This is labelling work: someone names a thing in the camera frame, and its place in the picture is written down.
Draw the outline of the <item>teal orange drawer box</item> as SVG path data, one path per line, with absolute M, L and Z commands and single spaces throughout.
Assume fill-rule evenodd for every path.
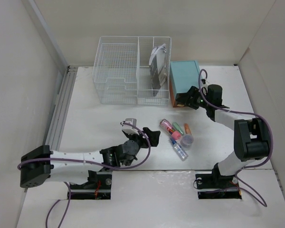
M 170 62 L 169 92 L 172 107 L 183 107 L 176 101 L 179 95 L 188 92 L 192 86 L 199 87 L 199 67 L 197 60 Z

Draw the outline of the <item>clear jar of paperclips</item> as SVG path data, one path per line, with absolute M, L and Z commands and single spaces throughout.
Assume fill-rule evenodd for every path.
M 183 137 L 181 138 L 181 141 L 180 141 L 181 146 L 183 148 L 190 148 L 192 146 L 193 142 L 194 142 L 194 138 L 191 134 L 183 135 Z

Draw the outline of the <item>grey white manual booklet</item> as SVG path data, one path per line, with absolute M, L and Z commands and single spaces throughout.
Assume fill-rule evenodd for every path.
M 152 81 L 152 96 L 155 97 L 160 88 L 166 81 L 166 73 L 164 69 L 166 67 L 165 59 L 167 54 L 166 44 L 161 46 L 154 46 L 149 59 L 149 71 Z

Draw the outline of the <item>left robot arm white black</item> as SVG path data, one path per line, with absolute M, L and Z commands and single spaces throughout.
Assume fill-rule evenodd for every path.
M 59 152 L 42 145 L 23 155 L 17 166 L 20 171 L 20 187 L 24 189 L 42 185 L 47 181 L 69 182 L 92 188 L 97 177 L 91 172 L 122 171 L 142 165 L 136 165 L 140 149 L 150 150 L 157 147 L 160 131 L 147 127 L 122 129 L 127 141 L 94 152 Z

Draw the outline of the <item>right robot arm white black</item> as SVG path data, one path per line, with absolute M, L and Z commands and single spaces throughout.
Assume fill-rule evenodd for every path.
M 233 152 L 215 164 L 211 172 L 210 181 L 216 187 L 222 187 L 253 161 L 268 161 L 273 151 L 271 130 L 266 120 L 262 117 L 250 118 L 250 113 L 229 110 L 222 104 L 222 92 L 219 85 L 192 86 L 175 98 L 176 103 L 186 107 L 195 110 L 204 108 L 208 118 L 234 132 Z

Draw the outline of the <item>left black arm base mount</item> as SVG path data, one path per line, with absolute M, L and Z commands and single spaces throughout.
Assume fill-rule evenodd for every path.
M 112 187 L 111 171 L 88 171 L 83 184 L 70 184 L 67 196 L 72 200 L 110 200 Z

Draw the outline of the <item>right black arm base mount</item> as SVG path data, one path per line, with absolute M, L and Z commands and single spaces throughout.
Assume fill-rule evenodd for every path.
M 211 172 L 195 173 L 195 183 L 201 200 L 242 199 L 235 174 L 222 176 L 217 164 Z

